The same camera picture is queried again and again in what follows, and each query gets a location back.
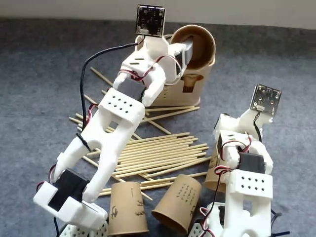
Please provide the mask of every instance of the brown paper cup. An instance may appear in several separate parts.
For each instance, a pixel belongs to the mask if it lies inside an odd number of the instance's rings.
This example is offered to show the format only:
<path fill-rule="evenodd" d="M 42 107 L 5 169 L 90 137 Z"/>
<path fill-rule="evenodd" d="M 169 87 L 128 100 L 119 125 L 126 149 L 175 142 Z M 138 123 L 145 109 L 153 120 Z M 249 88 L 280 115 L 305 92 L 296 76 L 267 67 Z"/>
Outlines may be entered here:
<path fill-rule="evenodd" d="M 152 215 L 171 229 L 187 234 L 202 185 L 180 174 L 162 197 Z"/>
<path fill-rule="evenodd" d="M 207 175 L 204 186 L 211 190 L 216 190 L 218 183 L 218 175 L 214 173 L 214 168 L 218 165 L 226 165 L 226 162 L 218 158 L 216 147 L 213 148 L 213 154 L 208 166 Z M 226 191 L 225 175 L 221 176 L 218 191 L 224 193 Z"/>
<path fill-rule="evenodd" d="M 182 43 L 189 37 L 193 37 L 193 52 L 187 69 L 198 70 L 212 64 L 215 59 L 215 40 L 212 34 L 202 26 L 187 25 L 173 34 L 171 43 Z"/>
<path fill-rule="evenodd" d="M 148 232 L 144 203 L 137 182 L 112 185 L 109 236 Z"/>

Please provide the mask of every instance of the bamboo skewer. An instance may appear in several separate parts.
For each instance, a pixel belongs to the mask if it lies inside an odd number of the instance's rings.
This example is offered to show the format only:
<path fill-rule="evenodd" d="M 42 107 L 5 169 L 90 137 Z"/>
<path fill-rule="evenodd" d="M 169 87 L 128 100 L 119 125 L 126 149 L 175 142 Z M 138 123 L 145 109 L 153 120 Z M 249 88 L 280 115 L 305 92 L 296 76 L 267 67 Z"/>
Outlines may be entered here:
<path fill-rule="evenodd" d="M 148 158 L 143 158 L 142 160 L 138 160 L 135 162 L 129 162 L 129 163 L 120 163 L 116 166 L 116 169 L 118 168 L 123 168 L 123 167 L 131 167 L 132 165 L 138 165 L 138 164 L 144 164 L 144 163 L 148 163 L 148 162 L 156 162 L 156 161 L 160 161 L 160 160 L 169 160 L 172 158 L 179 158 L 179 157 L 184 157 L 184 156 L 189 156 L 189 155 L 197 155 L 200 154 L 201 150 L 196 150 L 196 151 L 192 151 L 192 152 L 186 152 L 186 153 L 180 153 L 177 155 L 171 155 L 171 156 L 161 156 L 158 158 L 152 158 L 152 159 L 148 159 Z"/>
<path fill-rule="evenodd" d="M 189 164 L 192 163 L 192 160 L 188 160 L 188 161 L 184 161 L 184 162 L 180 162 L 180 163 L 176 163 L 176 164 L 169 164 L 169 165 L 165 165 L 163 167 L 156 167 L 156 168 L 150 168 L 150 169 L 144 169 L 144 170 L 138 170 L 138 171 L 134 171 L 134 172 L 130 172 L 130 173 L 125 173 L 125 174 L 119 174 L 117 175 L 118 178 L 121 177 L 127 177 L 127 176 L 132 176 L 132 175 L 137 175 L 143 172 L 153 172 L 153 171 L 158 171 L 158 170 L 162 170 L 162 169 L 169 169 L 169 168 L 174 168 L 174 167 L 178 167 L 180 165 L 185 165 L 185 164 Z"/>
<path fill-rule="evenodd" d="M 153 180 L 152 178 L 147 178 L 146 175 L 144 175 L 144 174 L 139 174 L 139 176 L 143 177 L 144 179 Z"/>
<path fill-rule="evenodd" d="M 147 143 L 147 144 L 139 144 L 138 146 L 126 146 L 124 151 L 135 151 L 137 149 L 144 149 L 144 148 L 152 148 L 152 147 L 156 147 L 156 146 L 163 146 L 164 144 L 168 144 L 168 145 L 171 145 L 171 144 L 177 144 L 179 141 L 186 141 L 186 140 L 189 140 L 189 139 L 192 139 L 194 138 L 194 136 L 188 136 L 188 137 L 182 137 L 182 138 L 176 138 L 176 139 L 170 139 L 169 140 L 158 140 L 157 142 L 155 143 Z"/>
<path fill-rule="evenodd" d="M 91 104 L 96 104 L 98 105 L 99 103 L 95 102 L 94 100 L 92 100 L 89 96 L 84 95 L 84 97 L 91 103 Z"/>
<path fill-rule="evenodd" d="M 210 160 L 210 159 L 211 159 L 211 157 L 200 158 L 200 159 L 197 159 L 197 160 L 195 160 L 195 161 L 193 161 L 191 163 L 183 164 L 183 165 L 180 165 L 178 167 L 172 167 L 171 169 L 166 169 L 164 171 L 156 172 L 156 173 L 147 175 L 146 177 L 151 178 L 151 177 L 155 177 L 155 176 L 158 176 L 158 175 L 166 174 L 166 173 L 173 172 L 173 171 L 176 171 L 176 170 L 179 170 L 179 169 L 190 167 L 192 165 L 200 164 L 200 163 L 205 162 L 205 161 Z"/>
<path fill-rule="evenodd" d="M 170 111 L 170 110 L 186 110 L 194 108 L 194 106 L 177 106 L 177 107 L 165 107 L 165 108 L 154 108 L 146 109 L 147 112 L 159 112 L 159 111 Z"/>
<path fill-rule="evenodd" d="M 166 138 L 162 138 L 162 139 L 158 139 L 158 140 L 141 142 L 141 143 L 135 143 L 135 144 L 127 143 L 126 144 L 126 148 L 140 147 L 140 146 L 143 146 L 143 145 L 153 144 L 153 143 L 162 142 L 162 141 L 170 141 L 170 140 L 175 140 L 175 139 L 177 139 L 177 137 L 166 137 Z"/>
<path fill-rule="evenodd" d="M 141 190 L 148 190 L 148 189 L 156 189 L 156 188 L 162 188 L 162 187 L 166 187 L 166 186 L 170 186 L 172 183 L 168 182 L 168 183 L 163 183 L 163 184 L 156 184 L 156 185 L 150 185 L 150 186 L 142 186 L 140 187 Z M 111 191 L 106 191 L 106 192 L 101 192 L 99 194 L 100 196 L 107 196 L 110 195 Z"/>
<path fill-rule="evenodd" d="M 78 120 L 78 119 L 75 119 L 75 118 L 72 118 L 72 117 L 68 117 L 70 119 L 70 121 L 72 122 L 75 122 L 77 124 L 82 124 L 82 121 Z"/>
<path fill-rule="evenodd" d="M 164 149 L 174 149 L 175 147 L 177 146 L 184 146 L 184 145 L 190 145 L 192 144 L 194 141 L 185 141 L 183 143 L 177 143 L 177 144 L 172 144 L 172 145 L 168 145 L 168 146 L 164 146 L 163 149 L 161 149 L 161 147 L 155 147 L 155 148 L 150 148 L 150 149 L 144 149 L 144 150 L 138 150 L 138 151 L 132 151 L 132 152 L 128 152 L 128 153 L 122 153 L 121 154 L 121 157 L 124 157 L 124 156 L 129 156 L 129 155 L 138 155 L 138 154 L 142 154 L 142 153 L 145 153 L 145 152 L 148 152 L 148 153 L 156 153 L 157 151 L 162 151 Z"/>
<path fill-rule="evenodd" d="M 130 170 L 130 169 L 135 169 L 135 168 L 150 168 L 150 166 L 155 167 L 155 165 L 166 165 L 166 164 L 172 164 L 173 162 L 180 162 L 181 160 L 185 158 L 193 158 L 193 157 L 201 157 L 204 156 L 206 152 L 200 152 L 198 154 L 191 154 L 187 156 L 180 156 L 180 157 L 175 157 L 175 158 L 169 158 L 169 159 L 162 159 L 162 160 L 156 160 L 156 161 L 151 161 L 149 160 L 148 162 L 143 162 L 142 164 L 136 164 L 136 165 L 130 165 L 126 167 L 116 167 L 116 171 L 121 171 L 121 170 Z"/>
<path fill-rule="evenodd" d="M 201 173 L 195 173 L 195 174 L 187 174 L 190 177 L 199 177 L 199 176 L 203 176 L 206 175 L 207 172 L 201 172 Z M 140 184 L 141 185 L 152 185 L 152 184 L 156 184 L 159 182 L 166 182 L 166 181 L 173 181 L 177 178 L 177 176 L 174 177 L 169 177 L 169 178 L 163 178 L 163 179 L 154 179 L 154 180 L 150 180 L 150 181 L 143 181 Z"/>
<path fill-rule="evenodd" d="M 88 162 L 88 163 L 94 165 L 95 167 L 99 167 L 99 165 L 98 165 L 96 162 L 92 161 L 92 160 L 89 159 L 88 157 L 83 156 L 82 158 L 83 158 L 86 162 Z M 120 179 L 120 178 L 116 177 L 115 175 L 111 175 L 111 176 L 112 176 L 113 178 L 115 178 L 116 180 L 120 181 L 120 182 L 126 182 L 125 180 Z M 144 197 L 148 198 L 150 201 L 153 200 L 150 196 L 148 196 L 147 194 L 145 194 L 145 193 L 143 193 L 143 192 L 142 192 L 142 195 L 143 195 Z"/>
<path fill-rule="evenodd" d="M 93 67 L 90 67 L 90 70 L 93 71 L 96 75 L 98 75 L 103 81 L 105 81 L 107 84 L 109 84 L 111 87 L 113 87 L 113 83 L 107 79 L 105 76 L 103 76 L 100 72 L 98 72 Z"/>
<path fill-rule="evenodd" d="M 159 140 L 159 139 L 163 139 L 166 137 L 182 137 L 182 136 L 188 136 L 189 134 L 190 134 L 189 132 L 183 132 L 183 133 L 170 134 L 170 135 L 165 135 L 165 136 L 149 137 L 149 138 L 144 138 L 142 140 L 136 140 L 134 142 L 129 142 L 128 144 L 135 144 L 135 143 L 140 143 L 140 142 Z"/>
<path fill-rule="evenodd" d="M 199 107 L 194 107 L 194 108 L 186 109 L 186 110 L 180 110 L 180 111 L 176 111 L 176 112 L 172 112 L 172 113 L 168 113 L 168 114 L 164 114 L 164 115 L 159 115 L 159 116 L 155 116 L 155 117 L 151 117 L 151 118 L 145 118 L 141 122 L 148 122 L 148 121 L 162 119 L 162 118 L 166 118 L 166 117 L 170 117 L 170 116 L 180 115 L 180 114 L 191 112 L 191 111 L 198 110 L 198 109 L 199 109 Z"/>
<path fill-rule="evenodd" d="M 158 157 L 162 157 L 162 156 L 170 156 L 170 155 L 175 155 L 175 154 L 182 154 L 183 151 L 192 151 L 193 149 L 197 149 L 197 148 L 202 148 L 206 146 L 206 143 L 204 144 L 200 144 L 200 145 L 195 145 L 195 146 L 184 146 L 184 147 L 177 147 L 176 149 L 168 149 L 166 151 L 164 151 L 163 149 L 160 150 L 160 152 L 157 154 L 157 152 L 147 152 L 144 153 L 142 155 L 132 155 L 132 156 L 124 156 L 124 157 L 120 157 L 118 158 L 120 163 L 128 163 L 128 162 L 134 162 L 134 160 L 139 160 L 142 158 L 158 158 Z"/>
<path fill-rule="evenodd" d="M 133 169 L 125 169 L 125 170 L 121 170 L 121 171 L 115 171 L 115 172 L 113 172 L 113 174 L 118 175 L 118 174 L 132 173 L 132 172 L 136 172 L 136 171 L 140 171 L 137 174 L 141 174 L 144 169 L 146 170 L 146 172 L 150 172 L 148 170 L 151 168 L 159 168 L 160 167 L 160 168 L 164 169 L 164 167 L 166 167 L 170 164 L 178 164 L 180 162 L 193 161 L 195 159 L 197 159 L 197 157 L 189 157 L 189 158 L 177 159 L 177 160 L 172 160 L 172 161 L 165 161 L 163 163 L 151 164 L 151 165 L 146 165 L 146 166 L 133 168 Z"/>
<path fill-rule="evenodd" d="M 153 143 L 153 144 L 150 144 L 149 146 L 145 145 L 145 146 L 140 146 L 140 147 L 133 147 L 131 149 L 129 148 L 126 148 L 122 151 L 122 155 L 125 155 L 125 154 L 131 154 L 133 152 L 136 152 L 136 151 L 146 151 L 148 149 L 154 149 L 154 148 L 161 148 L 161 147 L 167 147 L 167 146 L 171 146 L 171 145 L 176 145 L 176 144 L 181 144 L 181 143 L 184 143 L 184 142 L 191 142 L 191 141 L 197 141 L 198 138 L 195 138 L 194 136 L 190 136 L 190 137 L 184 137 L 184 138 L 178 138 L 178 139 L 175 139 L 174 141 L 162 141 L 162 142 L 158 142 L 158 143 Z"/>

